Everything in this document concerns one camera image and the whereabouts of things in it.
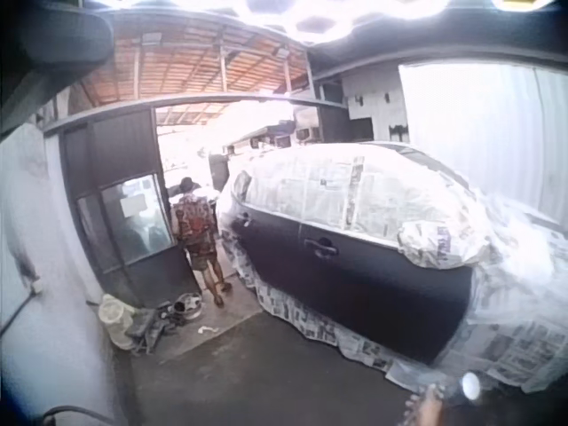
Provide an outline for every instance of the person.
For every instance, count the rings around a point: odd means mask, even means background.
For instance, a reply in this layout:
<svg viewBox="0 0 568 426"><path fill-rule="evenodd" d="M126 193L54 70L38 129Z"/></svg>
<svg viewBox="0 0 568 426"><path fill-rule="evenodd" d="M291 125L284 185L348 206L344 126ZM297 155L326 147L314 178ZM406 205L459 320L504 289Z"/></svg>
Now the person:
<svg viewBox="0 0 568 426"><path fill-rule="evenodd" d="M199 185L197 182L194 182L190 177L184 177L183 179L181 179L181 183L179 184L179 191L181 193L183 192L182 186L184 188L187 188L189 193L192 193L196 189L201 188L201 185Z"/></svg>
<svg viewBox="0 0 568 426"><path fill-rule="evenodd" d="M215 244L215 219L207 199L193 194L197 189L190 177L184 177L179 185L183 194L172 208L172 232L184 244L191 258L194 271L201 272L205 285L213 295L217 307L223 307L223 297L218 294L209 265L221 283L222 291L228 291L231 284L224 281L223 271L217 259Z"/></svg>

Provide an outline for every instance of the sandal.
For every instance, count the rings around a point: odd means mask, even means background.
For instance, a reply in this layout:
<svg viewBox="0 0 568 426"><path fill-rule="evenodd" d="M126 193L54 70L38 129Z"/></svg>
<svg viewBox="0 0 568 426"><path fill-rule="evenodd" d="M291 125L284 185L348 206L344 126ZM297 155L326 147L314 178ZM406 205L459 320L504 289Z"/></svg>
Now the sandal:
<svg viewBox="0 0 568 426"><path fill-rule="evenodd" d="M232 289L233 289L233 284L231 284L230 282L226 282L226 281L221 282L221 291L223 293L231 291Z"/></svg>
<svg viewBox="0 0 568 426"><path fill-rule="evenodd" d="M215 306L217 308L223 308L225 307L225 302L223 301L223 297L221 296L217 296L213 299L213 303L215 304Z"/></svg>

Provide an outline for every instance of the roof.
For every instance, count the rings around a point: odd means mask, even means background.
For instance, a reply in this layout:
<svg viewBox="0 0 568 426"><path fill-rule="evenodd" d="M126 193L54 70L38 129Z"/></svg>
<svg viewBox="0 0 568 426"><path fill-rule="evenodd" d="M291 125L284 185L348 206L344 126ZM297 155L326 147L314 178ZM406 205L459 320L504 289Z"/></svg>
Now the roof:
<svg viewBox="0 0 568 426"><path fill-rule="evenodd" d="M82 80L95 107L168 94L293 89L306 75L305 48L276 33L237 21L173 13L115 12L105 15L114 29L114 56ZM224 106L174 106L157 111L163 124L205 123Z"/></svg>

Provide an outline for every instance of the newspaper covering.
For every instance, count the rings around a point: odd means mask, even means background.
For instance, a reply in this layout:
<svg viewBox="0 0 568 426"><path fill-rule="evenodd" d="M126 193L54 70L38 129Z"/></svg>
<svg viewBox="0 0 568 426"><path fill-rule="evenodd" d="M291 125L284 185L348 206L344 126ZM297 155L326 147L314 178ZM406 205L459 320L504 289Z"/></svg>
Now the newspaper covering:
<svg viewBox="0 0 568 426"><path fill-rule="evenodd" d="M476 371L533 392L568 372L565 234L389 150L358 147L273 154L278 158L250 171L247 201L351 236L394 241L401 256L422 267L470 265L470 307L454 338L435 369L402 359L263 282L221 221L225 251L263 308L411 391Z"/></svg>

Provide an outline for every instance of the gray floor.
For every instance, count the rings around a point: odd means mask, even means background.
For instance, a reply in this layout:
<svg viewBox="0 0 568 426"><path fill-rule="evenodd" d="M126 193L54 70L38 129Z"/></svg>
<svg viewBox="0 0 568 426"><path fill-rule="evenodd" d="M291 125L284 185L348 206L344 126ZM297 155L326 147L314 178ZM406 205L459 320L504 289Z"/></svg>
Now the gray floor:
<svg viewBox="0 0 568 426"><path fill-rule="evenodd" d="M133 372L146 426L395 425L408 396L265 312L174 359L134 359Z"/></svg>

